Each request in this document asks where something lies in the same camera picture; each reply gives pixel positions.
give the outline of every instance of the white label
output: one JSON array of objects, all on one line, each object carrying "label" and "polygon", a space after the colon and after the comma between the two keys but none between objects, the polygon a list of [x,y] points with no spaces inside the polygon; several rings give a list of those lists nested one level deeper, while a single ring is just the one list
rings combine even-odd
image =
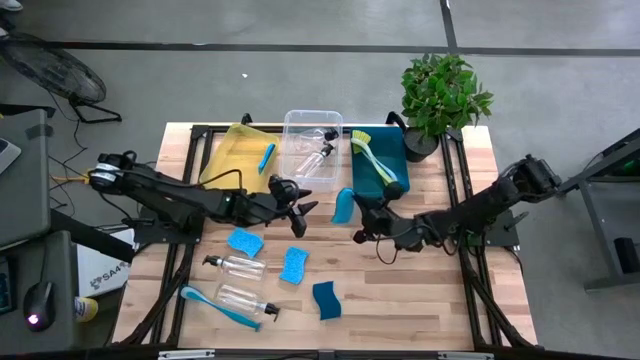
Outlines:
[{"label": "white label", "polygon": [[[109,164],[105,164],[105,163],[98,163],[98,165],[96,165],[96,170],[109,170],[109,171],[113,171],[113,170],[120,170],[119,167],[115,167],[113,165],[109,165]],[[103,172],[94,172],[91,174],[91,176],[96,176],[102,179],[105,179],[107,181],[115,181],[116,180],[116,174],[111,174],[111,173],[103,173]]]}]

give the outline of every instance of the wooden tabletop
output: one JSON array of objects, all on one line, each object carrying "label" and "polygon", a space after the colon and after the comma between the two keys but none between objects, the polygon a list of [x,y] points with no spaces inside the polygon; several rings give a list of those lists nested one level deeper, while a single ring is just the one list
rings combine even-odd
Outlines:
[{"label": "wooden tabletop", "polygon": [[[182,177],[192,125],[167,124],[158,171],[178,179]],[[485,126],[466,127],[463,134],[471,181],[477,192],[489,186],[498,175],[491,139]],[[219,144],[221,137],[222,134],[216,135],[214,145]],[[351,186],[351,155],[347,140],[343,141],[345,146],[340,154],[343,167],[336,191],[305,198],[305,201],[318,200],[320,204],[306,216],[308,229],[302,239],[293,236],[289,221],[250,229],[265,241],[257,256],[268,264],[262,293],[267,301],[283,308],[278,321],[272,322],[270,316],[264,315],[263,328],[256,333],[208,305],[187,302],[181,348],[472,349],[457,256],[449,257],[442,249],[426,247],[420,253],[401,251],[395,264],[384,265],[376,257],[375,243],[358,245],[351,240],[360,226],[337,227],[330,223],[337,191]],[[194,181],[201,152],[199,149],[195,161]],[[459,175],[453,147],[451,153],[455,172]],[[421,163],[410,163],[411,191],[394,201],[392,208],[401,216],[410,217],[415,213],[450,207],[444,172],[440,149]],[[459,198],[464,199],[462,192]],[[202,242],[196,247],[190,284],[210,297],[214,295],[219,275],[216,268],[200,264],[206,255],[231,253],[226,240],[232,230],[231,226],[207,221]],[[291,246],[310,253],[304,280],[299,286],[278,279],[284,254]],[[381,243],[380,252],[390,259],[394,252],[391,242]],[[114,341],[129,335],[157,298],[166,253],[166,245],[153,245],[134,259]],[[510,253],[494,248],[487,249],[487,261],[496,302],[523,336],[535,343],[517,262]],[[311,290],[313,284],[325,281],[334,281],[334,290],[342,305],[341,318],[320,321]],[[167,308],[163,339],[172,319],[173,301]],[[489,339],[486,313],[482,305],[479,308],[483,333]]]}]

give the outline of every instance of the gray floor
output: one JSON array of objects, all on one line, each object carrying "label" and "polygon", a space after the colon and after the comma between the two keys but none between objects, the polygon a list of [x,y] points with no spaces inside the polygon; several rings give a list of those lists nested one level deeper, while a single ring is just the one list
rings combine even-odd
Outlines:
[{"label": "gray floor", "polygon": [[[49,40],[257,44],[446,45],[436,0],[25,0],[20,30]],[[450,0],[461,46],[638,48],[634,0]],[[291,109],[331,109],[349,122],[381,122],[400,109],[400,74],[411,54],[72,51],[105,81],[119,125],[81,126],[90,149],[135,149],[153,160],[168,121],[281,121]],[[563,178],[638,127],[638,58],[469,56],[496,94],[491,129],[499,167],[527,153]],[[0,101],[52,104],[36,85],[0,64]],[[75,124],[57,115],[51,154],[73,154]],[[67,187],[75,218],[121,215],[83,186]],[[64,199],[64,194],[56,193]],[[134,204],[115,199],[127,210]],[[541,345],[553,350],[640,357],[639,288],[587,295],[606,274],[579,194],[539,205],[519,225],[525,281]]]}]

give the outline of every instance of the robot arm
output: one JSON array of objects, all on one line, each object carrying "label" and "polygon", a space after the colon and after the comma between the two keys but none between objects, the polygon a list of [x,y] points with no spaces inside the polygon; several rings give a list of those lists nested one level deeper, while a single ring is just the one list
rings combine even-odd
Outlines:
[{"label": "robot arm", "polygon": [[[181,232],[189,232],[195,220],[202,216],[240,227],[268,225],[275,219],[288,217],[295,236],[302,237],[307,228],[304,215],[318,204],[314,201],[296,206],[296,201],[311,191],[300,189],[294,181],[275,175],[269,179],[270,193],[248,194],[242,189],[239,170],[231,170],[204,183],[188,185],[135,160],[132,151],[101,154],[96,169],[89,173],[91,187],[104,194],[128,196]],[[234,173],[239,177],[238,189],[204,188],[206,183],[222,176],[235,176]]]},{"label": "robot arm", "polygon": [[559,185],[560,178],[544,160],[527,155],[484,191],[448,210],[417,214],[413,219],[398,216],[388,207],[389,200],[355,195],[364,229],[356,233],[354,241],[375,241],[376,236],[383,235],[392,238],[398,250],[419,252],[424,245],[442,246],[444,239],[460,236],[463,231],[481,234],[511,206],[520,201],[545,200]]}]

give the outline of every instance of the dark blue sponge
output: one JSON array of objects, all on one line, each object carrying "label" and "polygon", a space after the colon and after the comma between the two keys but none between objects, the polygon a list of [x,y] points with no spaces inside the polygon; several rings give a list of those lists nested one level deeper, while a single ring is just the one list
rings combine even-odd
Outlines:
[{"label": "dark blue sponge", "polygon": [[333,281],[313,285],[313,298],[320,307],[320,320],[342,316],[342,306],[333,292]]}]

